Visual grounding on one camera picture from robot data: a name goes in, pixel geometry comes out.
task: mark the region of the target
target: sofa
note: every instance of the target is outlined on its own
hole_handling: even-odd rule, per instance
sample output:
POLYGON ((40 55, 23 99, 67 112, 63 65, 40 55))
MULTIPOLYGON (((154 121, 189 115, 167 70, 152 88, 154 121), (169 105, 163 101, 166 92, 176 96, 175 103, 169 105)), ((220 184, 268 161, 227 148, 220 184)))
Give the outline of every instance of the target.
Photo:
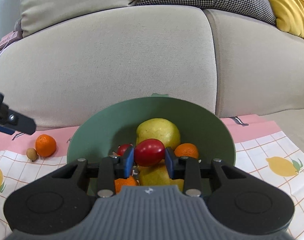
MULTIPOLYGON (((19 2, 0 0, 0 38, 19 2)), ((130 6, 60 22, 3 51, 0 91, 38 130, 78 126, 111 104, 159 93, 218 117, 274 120, 304 152, 304 40, 226 11, 130 6)))

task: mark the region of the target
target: tangerine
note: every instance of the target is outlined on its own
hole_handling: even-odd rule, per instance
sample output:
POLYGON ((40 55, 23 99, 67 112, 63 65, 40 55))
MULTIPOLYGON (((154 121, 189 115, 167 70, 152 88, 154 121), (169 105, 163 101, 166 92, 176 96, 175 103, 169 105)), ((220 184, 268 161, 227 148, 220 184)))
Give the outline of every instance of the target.
POLYGON ((118 194, 121 191, 122 186, 137 186, 138 182, 133 176, 129 176, 127 179, 115 179, 115 193, 118 194))
POLYGON ((56 151, 56 141, 47 134, 40 135, 35 141, 35 150, 42 157, 49 157, 56 151))
POLYGON ((174 151, 177 157, 187 156, 193 158, 199 158, 199 151, 197 147, 192 143, 183 143, 176 147, 174 151))

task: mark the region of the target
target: yellow pear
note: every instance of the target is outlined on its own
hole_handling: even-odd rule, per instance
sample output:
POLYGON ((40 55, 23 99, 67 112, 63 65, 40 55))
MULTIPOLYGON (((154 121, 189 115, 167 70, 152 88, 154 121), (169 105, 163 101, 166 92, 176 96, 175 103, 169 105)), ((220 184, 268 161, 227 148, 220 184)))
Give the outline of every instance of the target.
POLYGON ((183 191, 183 179, 170 179, 167 169, 162 160, 160 163, 150 166, 141 167, 139 170, 140 186, 166 186, 177 185, 180 191, 183 191))
POLYGON ((175 124, 163 118, 153 118, 141 123, 136 129, 136 145, 146 139, 158 139, 173 150, 181 144, 180 131, 175 124))

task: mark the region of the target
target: blue gripper pad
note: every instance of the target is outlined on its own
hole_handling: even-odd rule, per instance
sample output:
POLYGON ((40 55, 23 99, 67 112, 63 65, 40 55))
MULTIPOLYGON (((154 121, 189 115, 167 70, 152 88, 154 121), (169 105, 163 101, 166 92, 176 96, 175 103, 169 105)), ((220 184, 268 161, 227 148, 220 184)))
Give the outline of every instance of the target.
POLYGON ((132 170, 133 170, 133 163, 134 163, 134 148, 131 147, 131 150, 129 150, 129 156, 124 159, 124 177, 128 178, 130 175, 132 175, 132 170))
POLYGON ((14 134, 15 130, 0 125, 0 132, 12 135, 14 134))
POLYGON ((99 198, 75 227, 53 235, 14 231, 6 240, 293 240, 286 232, 244 235, 221 225, 199 197, 177 186, 129 187, 99 198))
POLYGON ((168 176, 172 179, 174 177, 174 168, 173 168, 173 161, 167 151, 167 149, 165 149, 165 166, 167 169, 167 173, 168 176))

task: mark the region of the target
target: green bowl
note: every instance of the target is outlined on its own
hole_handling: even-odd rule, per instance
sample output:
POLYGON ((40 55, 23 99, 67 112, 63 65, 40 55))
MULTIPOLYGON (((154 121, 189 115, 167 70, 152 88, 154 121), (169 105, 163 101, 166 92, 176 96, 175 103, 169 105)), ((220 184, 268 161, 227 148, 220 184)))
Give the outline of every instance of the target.
MULTIPOLYGON (((68 163, 86 158, 89 163, 117 151, 118 146, 135 144, 136 128, 146 120, 164 118, 173 122, 181 133, 181 143, 193 143, 202 161, 220 158, 234 165, 235 147, 226 126, 214 114, 196 104, 169 97, 146 97, 109 106, 93 115, 74 134, 69 148, 68 163)), ((203 192, 210 194, 208 179, 203 179, 203 192)), ((95 179, 88 194, 96 192, 95 179)))

